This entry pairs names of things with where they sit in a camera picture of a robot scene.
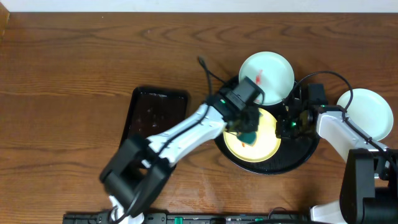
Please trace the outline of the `green yellow sponge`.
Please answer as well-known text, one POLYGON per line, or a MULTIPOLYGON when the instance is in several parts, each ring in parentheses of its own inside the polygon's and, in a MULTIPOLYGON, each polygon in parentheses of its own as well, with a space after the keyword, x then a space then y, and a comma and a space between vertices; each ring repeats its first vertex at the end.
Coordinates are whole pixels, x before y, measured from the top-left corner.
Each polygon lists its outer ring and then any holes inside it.
POLYGON ((239 133, 237 139, 241 141, 243 147, 253 146, 256 143, 257 134, 255 131, 250 133, 239 133))

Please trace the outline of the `yellow plate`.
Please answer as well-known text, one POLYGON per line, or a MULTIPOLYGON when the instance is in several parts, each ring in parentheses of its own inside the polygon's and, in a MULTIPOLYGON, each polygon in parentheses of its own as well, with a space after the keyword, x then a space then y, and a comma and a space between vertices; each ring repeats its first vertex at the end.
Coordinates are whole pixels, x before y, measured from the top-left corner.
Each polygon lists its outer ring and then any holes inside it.
POLYGON ((262 162, 271 158, 278 150, 281 139, 275 135, 277 120, 270 112, 259 108, 259 126, 252 144, 238 139, 237 133, 224 132, 223 137, 228 150, 246 162, 262 162))

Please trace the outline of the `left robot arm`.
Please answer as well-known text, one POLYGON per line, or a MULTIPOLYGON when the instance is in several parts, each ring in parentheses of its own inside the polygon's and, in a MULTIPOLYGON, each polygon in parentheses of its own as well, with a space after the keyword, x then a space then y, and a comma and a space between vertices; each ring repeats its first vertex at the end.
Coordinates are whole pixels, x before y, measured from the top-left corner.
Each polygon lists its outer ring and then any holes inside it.
POLYGON ((148 138, 126 139, 99 175, 114 206, 110 223, 141 221, 180 159, 223 131, 256 131, 259 118, 256 106, 212 96, 176 126, 148 138))

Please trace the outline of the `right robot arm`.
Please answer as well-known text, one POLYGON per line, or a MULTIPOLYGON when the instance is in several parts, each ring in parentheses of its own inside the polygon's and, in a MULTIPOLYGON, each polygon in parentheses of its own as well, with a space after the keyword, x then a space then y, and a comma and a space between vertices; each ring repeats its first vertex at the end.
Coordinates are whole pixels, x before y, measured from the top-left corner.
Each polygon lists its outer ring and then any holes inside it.
POLYGON ((397 223, 397 150, 373 140, 341 106, 312 105, 278 115, 275 133, 322 138, 346 163, 339 200, 314 206, 313 221, 397 223))

